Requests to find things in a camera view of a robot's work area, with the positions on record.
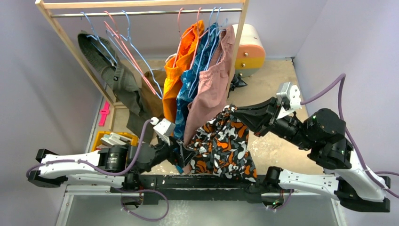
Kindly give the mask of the camouflage orange black shorts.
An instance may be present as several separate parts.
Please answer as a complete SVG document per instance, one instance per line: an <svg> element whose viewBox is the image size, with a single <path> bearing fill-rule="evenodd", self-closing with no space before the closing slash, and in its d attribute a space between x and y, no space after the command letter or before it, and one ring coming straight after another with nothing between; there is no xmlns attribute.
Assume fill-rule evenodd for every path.
<svg viewBox="0 0 399 226"><path fill-rule="evenodd" d="M196 130L187 146L195 152L188 163L191 174L256 181L256 166L247 149L249 129L233 116L236 110L235 105L227 105Z"/></svg>

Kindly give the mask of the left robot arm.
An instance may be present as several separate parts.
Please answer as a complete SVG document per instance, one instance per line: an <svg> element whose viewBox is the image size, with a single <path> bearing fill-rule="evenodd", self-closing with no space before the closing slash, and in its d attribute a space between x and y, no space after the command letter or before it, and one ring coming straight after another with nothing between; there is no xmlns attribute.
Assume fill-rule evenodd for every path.
<svg viewBox="0 0 399 226"><path fill-rule="evenodd" d="M139 142L137 145L114 145L97 151L76 155L58 155L40 149L38 165L29 168L29 182L45 188L67 185L103 185L136 192L142 185L140 174L150 172L163 161L183 168L195 156L195 151L181 140L156 145Z"/></svg>

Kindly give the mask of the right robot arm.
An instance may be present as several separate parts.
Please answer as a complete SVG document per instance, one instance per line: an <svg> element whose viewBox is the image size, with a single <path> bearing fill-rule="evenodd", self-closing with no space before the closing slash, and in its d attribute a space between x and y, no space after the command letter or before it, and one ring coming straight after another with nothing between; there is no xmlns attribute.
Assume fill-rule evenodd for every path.
<svg viewBox="0 0 399 226"><path fill-rule="evenodd" d="M271 166L263 180L267 190L302 190L326 195L357 212L390 211L385 192L390 187L389 177L362 168L353 144L345 136L346 122L332 110L322 108L301 121L295 111L287 112L272 97L256 105L237 107L233 116L257 137L272 133L307 151L308 158L323 168L321 175L307 175Z"/></svg>

